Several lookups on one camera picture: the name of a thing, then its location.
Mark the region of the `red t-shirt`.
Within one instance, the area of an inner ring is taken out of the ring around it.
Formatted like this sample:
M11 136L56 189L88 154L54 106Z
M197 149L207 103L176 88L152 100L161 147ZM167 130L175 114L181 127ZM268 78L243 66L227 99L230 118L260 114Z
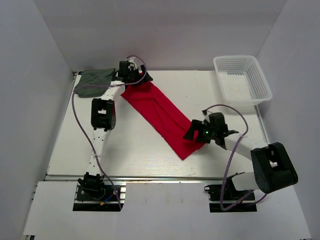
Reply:
M183 161L204 144L184 139L191 121L152 82L130 85L121 95Z

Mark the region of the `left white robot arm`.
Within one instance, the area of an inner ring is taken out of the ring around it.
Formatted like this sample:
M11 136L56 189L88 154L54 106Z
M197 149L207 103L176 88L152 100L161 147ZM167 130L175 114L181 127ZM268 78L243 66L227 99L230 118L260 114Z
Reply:
M106 150L111 130L116 126L117 100L128 86L137 87L152 81L153 78L147 72L144 61L137 56L130 55L126 60L119 62L118 71L112 77L105 93L92 100L90 118L93 128L92 156L87 169L90 175L104 175L100 160Z

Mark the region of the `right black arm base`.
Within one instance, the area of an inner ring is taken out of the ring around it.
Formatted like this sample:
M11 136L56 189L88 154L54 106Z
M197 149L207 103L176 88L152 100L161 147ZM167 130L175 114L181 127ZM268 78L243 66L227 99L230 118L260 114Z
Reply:
M236 191L232 177L244 174L235 173L226 178L226 183L223 191L223 206L226 208L229 205L238 201L241 197L249 192L249 190ZM210 184L206 185L203 190L209 195L209 211L210 213L226 213L220 207L220 196L222 190L222 184ZM255 194L252 192L245 200L238 203L236 206L228 210L230 213L249 213L257 212L257 205L255 204Z

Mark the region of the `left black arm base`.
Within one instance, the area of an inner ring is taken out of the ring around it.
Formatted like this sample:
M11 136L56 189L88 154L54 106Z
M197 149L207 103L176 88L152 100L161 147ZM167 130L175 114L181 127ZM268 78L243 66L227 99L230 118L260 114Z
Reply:
M107 183L100 174L88 172L77 180L74 212L120 212L125 202L125 187Z

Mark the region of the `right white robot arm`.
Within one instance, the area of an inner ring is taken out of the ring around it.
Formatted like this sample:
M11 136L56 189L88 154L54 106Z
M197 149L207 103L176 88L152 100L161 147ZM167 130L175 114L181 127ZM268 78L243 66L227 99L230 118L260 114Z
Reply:
M265 194L298 183L298 174L280 142L267 144L229 130L221 112L211 113L204 120L192 120L184 135L186 140L209 144L211 141L231 152L239 154L252 163L252 172L225 174L223 179L226 195L236 200L244 191L260 190Z

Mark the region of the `folded grey t-shirt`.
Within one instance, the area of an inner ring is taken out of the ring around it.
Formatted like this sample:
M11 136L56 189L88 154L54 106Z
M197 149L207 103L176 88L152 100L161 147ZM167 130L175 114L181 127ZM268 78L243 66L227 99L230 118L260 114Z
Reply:
M84 70L74 92L79 98L101 97L116 74L115 68Z

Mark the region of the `white plastic basket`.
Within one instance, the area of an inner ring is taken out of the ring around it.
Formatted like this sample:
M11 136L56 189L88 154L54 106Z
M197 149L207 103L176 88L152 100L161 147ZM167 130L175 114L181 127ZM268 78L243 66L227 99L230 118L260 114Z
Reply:
M254 56L217 56L213 65L225 104L247 108L272 99L269 84Z

